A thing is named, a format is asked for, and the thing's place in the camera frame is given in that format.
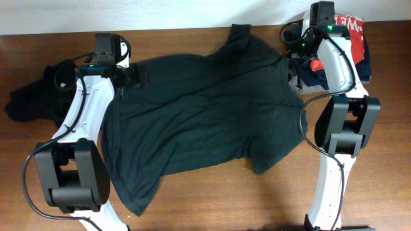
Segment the dark green t-shirt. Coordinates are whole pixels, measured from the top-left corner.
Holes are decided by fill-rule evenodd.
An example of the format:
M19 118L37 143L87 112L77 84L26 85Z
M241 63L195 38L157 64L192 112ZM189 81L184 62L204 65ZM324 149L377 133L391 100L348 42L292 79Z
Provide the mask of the dark green t-shirt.
M288 83L288 61L231 26L207 56L136 62L139 83L116 92L105 112L101 150L123 205L141 215L161 178L249 158L260 175L302 142L303 102Z

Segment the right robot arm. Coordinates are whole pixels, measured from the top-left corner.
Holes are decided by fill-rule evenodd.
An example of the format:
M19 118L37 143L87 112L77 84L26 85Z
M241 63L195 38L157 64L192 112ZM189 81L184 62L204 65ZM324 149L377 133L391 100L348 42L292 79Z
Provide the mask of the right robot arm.
M320 153L313 204L304 230L341 230L347 180L361 149L366 147L380 114L380 101L362 85L355 68L349 29L338 25L332 1L318 1L297 21L302 33L286 42L290 53L318 58L325 71L329 99L308 144Z

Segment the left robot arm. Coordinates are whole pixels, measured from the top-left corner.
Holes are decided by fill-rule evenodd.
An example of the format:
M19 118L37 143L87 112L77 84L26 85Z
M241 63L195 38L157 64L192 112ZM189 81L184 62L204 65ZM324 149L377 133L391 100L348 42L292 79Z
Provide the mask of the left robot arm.
M58 131L37 144L24 163L35 160L45 201L62 215L46 214L34 205L25 175L22 186L30 207L42 217L79 221L87 230L128 230L109 201L109 173L97 144L115 89L138 80L129 63L129 41L115 33L97 33L94 39L95 51L80 67L56 70L53 85L74 98Z

